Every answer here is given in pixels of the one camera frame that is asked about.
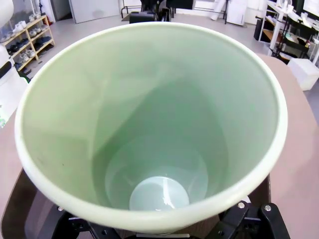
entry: plastic container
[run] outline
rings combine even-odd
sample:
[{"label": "plastic container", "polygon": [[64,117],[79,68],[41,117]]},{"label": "plastic container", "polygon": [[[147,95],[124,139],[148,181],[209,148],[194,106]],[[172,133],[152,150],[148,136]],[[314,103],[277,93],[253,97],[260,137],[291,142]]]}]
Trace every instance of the plastic container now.
[{"label": "plastic container", "polygon": [[282,89],[256,54],[167,22],[115,27],[62,50],[32,79],[15,122],[23,167],[50,200],[156,234],[247,196],[286,132]]}]

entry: white cabinet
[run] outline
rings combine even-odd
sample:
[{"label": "white cabinet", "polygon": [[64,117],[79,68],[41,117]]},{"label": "white cabinet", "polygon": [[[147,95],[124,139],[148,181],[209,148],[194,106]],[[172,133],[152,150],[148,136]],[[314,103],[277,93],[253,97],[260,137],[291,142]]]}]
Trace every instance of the white cabinet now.
[{"label": "white cabinet", "polygon": [[71,0],[76,23],[120,14],[118,0]]},{"label": "white cabinet", "polygon": [[227,22],[244,25],[248,0],[230,0],[227,12]]}]

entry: black clamp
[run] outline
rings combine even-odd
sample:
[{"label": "black clamp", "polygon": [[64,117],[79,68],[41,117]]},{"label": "black clamp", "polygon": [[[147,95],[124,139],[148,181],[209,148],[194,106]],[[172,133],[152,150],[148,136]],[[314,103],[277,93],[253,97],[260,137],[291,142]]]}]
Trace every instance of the black clamp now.
[{"label": "black clamp", "polygon": [[[234,239],[239,234],[249,235],[251,239],[290,239],[279,209],[273,203],[257,208],[241,201],[219,214],[219,218],[220,221],[205,239]],[[80,232],[90,232],[94,239],[121,239],[114,228],[90,223],[56,205],[51,208],[37,238],[76,239]],[[136,237],[131,236],[126,239],[136,239]],[[178,239],[183,238],[194,239],[195,237],[178,237]]]}]

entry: white box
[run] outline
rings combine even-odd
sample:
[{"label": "white box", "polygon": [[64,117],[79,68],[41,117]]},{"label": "white box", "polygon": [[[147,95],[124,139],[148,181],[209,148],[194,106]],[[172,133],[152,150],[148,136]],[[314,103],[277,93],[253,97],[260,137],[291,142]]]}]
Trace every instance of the white box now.
[{"label": "white box", "polygon": [[319,78],[319,69],[308,59],[293,58],[288,67],[303,91],[310,90]]}]

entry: door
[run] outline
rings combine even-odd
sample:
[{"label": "door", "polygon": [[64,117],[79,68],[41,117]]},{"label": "door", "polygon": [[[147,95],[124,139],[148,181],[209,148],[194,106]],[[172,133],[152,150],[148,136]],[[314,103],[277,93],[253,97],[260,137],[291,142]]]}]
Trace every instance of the door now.
[{"label": "door", "polygon": [[118,0],[71,0],[75,23],[120,14]]}]

